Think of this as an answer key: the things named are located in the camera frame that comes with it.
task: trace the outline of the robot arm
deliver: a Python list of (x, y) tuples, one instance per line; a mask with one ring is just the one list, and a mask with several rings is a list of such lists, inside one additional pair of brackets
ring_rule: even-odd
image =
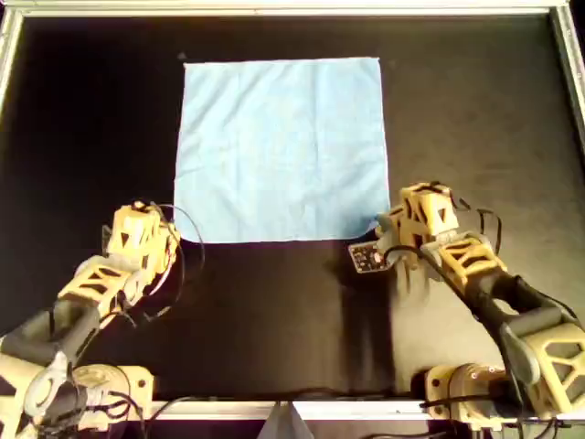
[[(450, 418), (481, 428), (522, 415), (548, 419), (585, 408), (585, 332), (574, 313), (509, 274), (484, 235), (459, 232), (448, 187), (421, 183), (402, 189), (400, 199), (378, 217), (377, 241), (350, 246), (356, 270), (387, 270), (402, 260), (411, 270), (422, 268), (445, 281), (484, 325), (505, 363), (505, 373), (480, 365), (430, 370), (429, 400), (461, 398), (429, 404), (431, 415), (444, 419), (447, 407)], [(504, 389), (504, 396), (494, 397), (500, 402), (465, 401), (496, 389)]]
[[(107, 427), (148, 411), (153, 377), (143, 368), (73, 369), (96, 334), (134, 306), (144, 288), (176, 260), (179, 234), (156, 206), (134, 202), (115, 212), (105, 256), (83, 262), (57, 301), (0, 338), (0, 437), (26, 435), (63, 417), (80, 428)], [(119, 403), (132, 394), (141, 402)], [(118, 407), (123, 416), (80, 407)]]

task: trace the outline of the metal frame edge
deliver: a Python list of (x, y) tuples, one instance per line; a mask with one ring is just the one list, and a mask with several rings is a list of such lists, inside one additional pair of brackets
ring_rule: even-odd
[[(305, 421), (429, 421), (420, 408), (422, 401), (296, 401), (292, 402)], [(165, 402), (153, 402), (153, 412)], [(184, 421), (266, 420), (275, 402), (177, 402), (157, 417)]]
[(453, 7), (453, 8), (181, 8), (134, 9), (128, 7), (87, 8), (82, 6), (19, 7), (27, 17), (131, 17), (131, 16), (493, 16), (548, 14), (547, 6), (531, 7)]
[(580, 149), (585, 157), (585, 65), (577, 29), (568, 5), (553, 8), (551, 18), (579, 133)]
[(335, 9), (490, 9), (555, 7), (569, 0), (0, 0), (7, 6), (52, 9), (101, 10), (335, 10)]
[(23, 21), (24, 16), (19, 8), (10, 6), (5, 8), (0, 27), (0, 117), (4, 109), (5, 96)]

